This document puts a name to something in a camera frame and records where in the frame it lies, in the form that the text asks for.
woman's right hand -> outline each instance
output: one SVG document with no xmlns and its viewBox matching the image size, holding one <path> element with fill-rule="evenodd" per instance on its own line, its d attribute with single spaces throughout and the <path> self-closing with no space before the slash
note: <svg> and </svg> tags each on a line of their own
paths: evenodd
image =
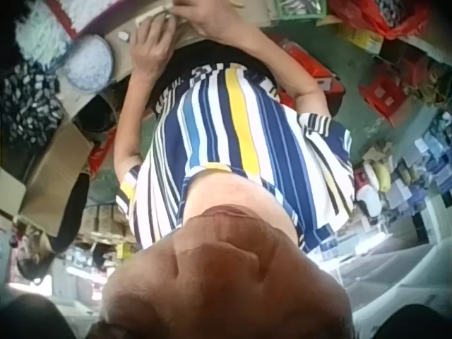
<svg viewBox="0 0 452 339">
<path fill-rule="evenodd" d="M 174 0 L 173 13 L 187 19 L 202 37 L 232 46 L 251 27 L 230 0 Z"/>
</svg>

neck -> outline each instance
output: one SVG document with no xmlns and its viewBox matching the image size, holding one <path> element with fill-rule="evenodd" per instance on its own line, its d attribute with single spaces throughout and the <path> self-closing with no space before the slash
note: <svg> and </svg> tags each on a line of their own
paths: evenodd
<svg viewBox="0 0 452 339">
<path fill-rule="evenodd" d="M 261 185 L 230 172 L 205 170 L 192 179 L 184 210 L 184 223 L 209 208 L 221 205 L 243 206 L 251 210 L 298 244 L 295 227 L 275 197 Z"/>
</svg>

striped shirt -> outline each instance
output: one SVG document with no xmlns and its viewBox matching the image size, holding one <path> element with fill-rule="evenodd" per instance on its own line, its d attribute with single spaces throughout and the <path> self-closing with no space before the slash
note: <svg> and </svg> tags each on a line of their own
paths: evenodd
<svg viewBox="0 0 452 339">
<path fill-rule="evenodd" d="M 355 199 L 349 131 L 281 105 L 268 78 L 238 64 L 198 67 L 163 92 L 155 111 L 147 157 L 117 196 L 143 248 L 182 226 L 190 179 L 206 169 L 233 172 L 272 193 L 305 252 L 348 220 Z"/>
</svg>

